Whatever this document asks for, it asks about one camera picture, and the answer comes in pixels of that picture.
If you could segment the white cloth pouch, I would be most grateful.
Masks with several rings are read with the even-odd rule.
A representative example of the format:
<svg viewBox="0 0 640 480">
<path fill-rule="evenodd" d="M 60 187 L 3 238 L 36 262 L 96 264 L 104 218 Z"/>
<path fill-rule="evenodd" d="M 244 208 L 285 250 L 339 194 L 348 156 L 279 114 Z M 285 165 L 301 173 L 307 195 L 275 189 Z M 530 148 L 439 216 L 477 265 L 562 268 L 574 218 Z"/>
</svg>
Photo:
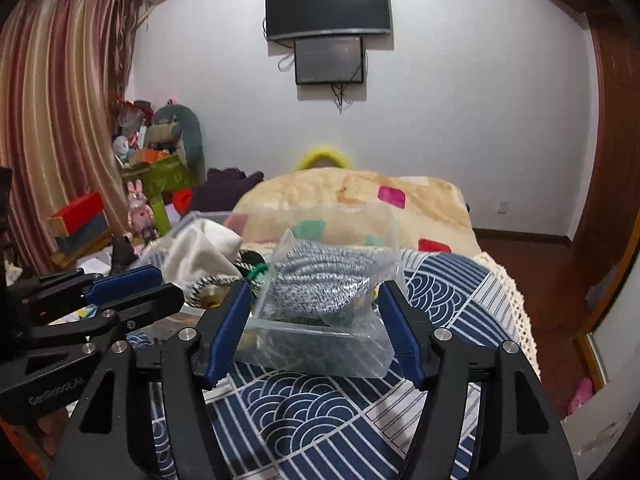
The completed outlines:
<svg viewBox="0 0 640 480">
<path fill-rule="evenodd" d="M 232 229 L 213 220 L 195 220 L 171 241 L 160 268 L 163 278 L 183 290 L 206 276 L 238 278 L 234 262 L 241 243 Z"/>
</svg>

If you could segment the bagged grey knit item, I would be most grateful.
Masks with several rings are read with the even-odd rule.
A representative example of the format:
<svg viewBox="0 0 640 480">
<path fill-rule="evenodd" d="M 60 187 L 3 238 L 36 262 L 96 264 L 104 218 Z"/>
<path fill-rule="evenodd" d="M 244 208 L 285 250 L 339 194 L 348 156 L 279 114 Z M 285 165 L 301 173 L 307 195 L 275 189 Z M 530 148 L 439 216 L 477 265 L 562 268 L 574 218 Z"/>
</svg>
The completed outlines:
<svg viewBox="0 0 640 480">
<path fill-rule="evenodd" d="M 268 263 L 255 316 L 363 332 L 374 324 L 378 288 L 398 271 L 398 253 L 387 246 L 329 245 L 286 231 Z"/>
</svg>

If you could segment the black chain-pattern hat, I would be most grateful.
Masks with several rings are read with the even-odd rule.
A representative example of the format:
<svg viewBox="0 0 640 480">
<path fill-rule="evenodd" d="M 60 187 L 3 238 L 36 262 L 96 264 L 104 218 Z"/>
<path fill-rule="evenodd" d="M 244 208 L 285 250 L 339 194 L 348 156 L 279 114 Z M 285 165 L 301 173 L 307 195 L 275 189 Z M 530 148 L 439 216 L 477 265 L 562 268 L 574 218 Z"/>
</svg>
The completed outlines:
<svg viewBox="0 0 640 480">
<path fill-rule="evenodd" d="M 218 273 L 199 278 L 186 289 L 186 304 L 191 308 L 203 310 L 220 307 L 224 298 L 230 292 L 232 285 L 239 280 L 247 282 L 248 286 L 250 286 L 252 304 L 254 304 L 266 280 L 260 286 L 252 285 L 247 281 L 246 274 L 250 268 L 258 263 L 267 263 L 260 252 L 241 249 L 239 255 L 233 261 L 233 266 L 238 271 L 239 276 Z"/>
</svg>

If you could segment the green knitted item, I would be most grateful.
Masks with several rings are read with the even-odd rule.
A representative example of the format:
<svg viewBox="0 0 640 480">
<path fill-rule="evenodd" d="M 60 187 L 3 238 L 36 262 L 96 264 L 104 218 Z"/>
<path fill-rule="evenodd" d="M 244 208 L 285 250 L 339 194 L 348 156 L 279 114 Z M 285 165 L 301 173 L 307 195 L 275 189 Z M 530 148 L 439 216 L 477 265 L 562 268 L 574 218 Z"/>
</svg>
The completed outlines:
<svg viewBox="0 0 640 480">
<path fill-rule="evenodd" d="M 258 263 L 248 270 L 246 274 L 247 281 L 256 286 L 260 286 L 266 279 L 268 273 L 267 263 Z"/>
</svg>

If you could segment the red box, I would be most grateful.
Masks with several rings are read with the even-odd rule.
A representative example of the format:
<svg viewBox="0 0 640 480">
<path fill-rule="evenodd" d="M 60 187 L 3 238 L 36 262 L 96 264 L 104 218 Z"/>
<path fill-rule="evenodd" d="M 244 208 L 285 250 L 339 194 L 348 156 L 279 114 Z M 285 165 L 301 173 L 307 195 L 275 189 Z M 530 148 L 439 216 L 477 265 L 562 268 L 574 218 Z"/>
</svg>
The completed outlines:
<svg viewBox="0 0 640 480">
<path fill-rule="evenodd" d="M 91 192 L 76 198 L 47 220 L 54 237 L 69 237 L 104 211 L 102 195 Z"/>
</svg>

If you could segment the pink plush slipper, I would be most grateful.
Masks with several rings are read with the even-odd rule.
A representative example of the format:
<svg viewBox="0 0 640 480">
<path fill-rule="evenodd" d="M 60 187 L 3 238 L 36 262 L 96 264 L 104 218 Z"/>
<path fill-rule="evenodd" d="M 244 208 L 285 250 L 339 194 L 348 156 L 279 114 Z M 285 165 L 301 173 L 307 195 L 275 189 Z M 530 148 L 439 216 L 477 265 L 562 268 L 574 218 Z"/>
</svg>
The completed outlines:
<svg viewBox="0 0 640 480">
<path fill-rule="evenodd" d="M 581 408 L 593 397 L 593 383 L 590 378 L 582 379 L 568 404 L 567 413 L 573 415 L 578 408 Z"/>
</svg>

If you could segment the pink rabbit toy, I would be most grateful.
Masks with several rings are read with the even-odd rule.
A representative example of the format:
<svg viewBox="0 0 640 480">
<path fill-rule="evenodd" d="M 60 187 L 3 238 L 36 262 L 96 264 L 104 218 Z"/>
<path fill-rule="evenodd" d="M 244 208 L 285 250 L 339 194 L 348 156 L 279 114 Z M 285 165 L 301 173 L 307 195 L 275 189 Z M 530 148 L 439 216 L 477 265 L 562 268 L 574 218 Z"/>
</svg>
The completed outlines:
<svg viewBox="0 0 640 480">
<path fill-rule="evenodd" d="M 141 237 L 145 243 L 155 238 L 155 219 L 148 199 L 143 193 L 140 179 L 129 181 L 128 190 L 128 226 L 132 234 Z"/>
</svg>

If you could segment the green bottle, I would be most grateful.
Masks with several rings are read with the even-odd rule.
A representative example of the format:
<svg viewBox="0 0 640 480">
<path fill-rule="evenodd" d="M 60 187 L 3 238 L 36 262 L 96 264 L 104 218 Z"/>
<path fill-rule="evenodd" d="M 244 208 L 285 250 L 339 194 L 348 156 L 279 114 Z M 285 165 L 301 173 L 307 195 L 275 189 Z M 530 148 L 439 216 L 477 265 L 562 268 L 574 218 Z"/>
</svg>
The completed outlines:
<svg viewBox="0 0 640 480">
<path fill-rule="evenodd" d="M 155 229 L 159 236 L 165 236 L 171 229 L 170 221 L 164 204 L 163 197 L 157 195 L 150 200 L 154 214 Z"/>
</svg>

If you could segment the green storage box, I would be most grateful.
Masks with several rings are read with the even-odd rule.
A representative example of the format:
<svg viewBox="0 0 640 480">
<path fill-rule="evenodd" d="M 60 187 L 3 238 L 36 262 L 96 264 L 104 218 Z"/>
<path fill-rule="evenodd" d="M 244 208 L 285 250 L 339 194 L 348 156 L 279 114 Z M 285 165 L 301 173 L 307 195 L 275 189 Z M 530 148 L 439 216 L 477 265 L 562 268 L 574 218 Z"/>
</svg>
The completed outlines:
<svg viewBox="0 0 640 480">
<path fill-rule="evenodd" d="M 134 167 L 122 167 L 122 180 L 142 182 L 144 195 L 150 200 L 163 192 L 177 192 L 185 188 L 194 188 L 198 184 L 198 174 L 183 166 L 177 155 L 171 155 L 153 162 Z"/>
</svg>

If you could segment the blue white patterned tablecloth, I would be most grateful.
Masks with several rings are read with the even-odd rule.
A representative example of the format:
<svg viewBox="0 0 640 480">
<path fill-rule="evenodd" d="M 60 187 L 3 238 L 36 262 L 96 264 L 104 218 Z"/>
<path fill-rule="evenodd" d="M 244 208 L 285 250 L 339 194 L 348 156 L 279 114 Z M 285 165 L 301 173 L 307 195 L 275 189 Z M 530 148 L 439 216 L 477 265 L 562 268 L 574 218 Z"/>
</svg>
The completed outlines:
<svg viewBox="0 0 640 480">
<path fill-rule="evenodd" d="M 406 249 L 401 264 L 410 306 L 434 326 L 486 347 L 511 339 L 537 361 L 524 297 L 487 252 Z M 426 395 L 397 363 L 371 379 L 235 363 L 204 400 L 235 479 L 393 479 Z"/>
</svg>

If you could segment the dark purple garment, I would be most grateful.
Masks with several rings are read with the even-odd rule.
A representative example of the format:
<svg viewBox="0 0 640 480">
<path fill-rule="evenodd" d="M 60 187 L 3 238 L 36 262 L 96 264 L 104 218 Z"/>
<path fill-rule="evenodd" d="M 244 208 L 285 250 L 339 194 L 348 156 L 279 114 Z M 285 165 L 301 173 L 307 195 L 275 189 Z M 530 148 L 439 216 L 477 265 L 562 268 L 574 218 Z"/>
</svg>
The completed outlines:
<svg viewBox="0 0 640 480">
<path fill-rule="evenodd" d="M 193 189 L 190 211 L 232 211 L 240 198 L 265 179 L 261 171 L 209 168 L 206 180 Z"/>
</svg>

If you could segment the clear plastic storage bin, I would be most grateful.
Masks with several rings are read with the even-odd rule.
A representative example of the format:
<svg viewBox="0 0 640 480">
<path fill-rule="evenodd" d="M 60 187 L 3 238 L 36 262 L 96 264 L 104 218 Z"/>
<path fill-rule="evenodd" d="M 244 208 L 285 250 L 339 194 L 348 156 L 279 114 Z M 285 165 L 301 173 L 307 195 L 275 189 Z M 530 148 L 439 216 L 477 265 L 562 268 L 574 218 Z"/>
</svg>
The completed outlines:
<svg viewBox="0 0 640 480">
<path fill-rule="evenodd" d="M 394 350 L 374 303 L 378 286 L 400 281 L 401 264 L 384 206 L 190 212 L 138 263 L 182 289 L 187 318 L 220 306 L 244 278 L 240 362 L 362 378 L 390 369 Z"/>
</svg>

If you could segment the yellow fuzzy headband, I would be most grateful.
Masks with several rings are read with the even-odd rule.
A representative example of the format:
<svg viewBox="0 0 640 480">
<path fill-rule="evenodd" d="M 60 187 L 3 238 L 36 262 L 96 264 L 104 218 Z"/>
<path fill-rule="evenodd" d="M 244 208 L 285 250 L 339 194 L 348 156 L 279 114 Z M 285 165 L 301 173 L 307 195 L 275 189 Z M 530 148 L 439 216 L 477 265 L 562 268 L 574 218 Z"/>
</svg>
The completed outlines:
<svg viewBox="0 0 640 480">
<path fill-rule="evenodd" d="M 352 161 L 341 151 L 331 145 L 317 145 L 303 154 L 295 166 L 295 170 L 317 168 L 352 169 Z"/>
</svg>

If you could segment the small wall monitor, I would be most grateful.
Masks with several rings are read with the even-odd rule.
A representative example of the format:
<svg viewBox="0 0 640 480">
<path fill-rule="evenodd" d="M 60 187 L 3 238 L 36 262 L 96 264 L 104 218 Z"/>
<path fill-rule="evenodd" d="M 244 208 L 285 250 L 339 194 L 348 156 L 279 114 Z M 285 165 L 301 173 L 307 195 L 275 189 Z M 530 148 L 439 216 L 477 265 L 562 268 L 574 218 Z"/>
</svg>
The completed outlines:
<svg viewBox="0 0 640 480">
<path fill-rule="evenodd" d="M 359 36 L 297 39 L 294 58 L 298 86 L 364 81 L 364 43 Z"/>
</svg>

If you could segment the large wall television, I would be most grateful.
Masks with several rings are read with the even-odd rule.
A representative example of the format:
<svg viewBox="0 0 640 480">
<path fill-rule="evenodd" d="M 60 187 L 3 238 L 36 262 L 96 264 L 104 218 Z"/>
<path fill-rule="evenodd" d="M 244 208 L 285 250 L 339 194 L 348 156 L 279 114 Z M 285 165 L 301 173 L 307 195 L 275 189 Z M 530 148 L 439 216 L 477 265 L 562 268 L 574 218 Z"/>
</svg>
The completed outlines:
<svg viewBox="0 0 640 480">
<path fill-rule="evenodd" d="M 390 0 L 265 0 L 270 41 L 326 35 L 386 35 Z"/>
</svg>

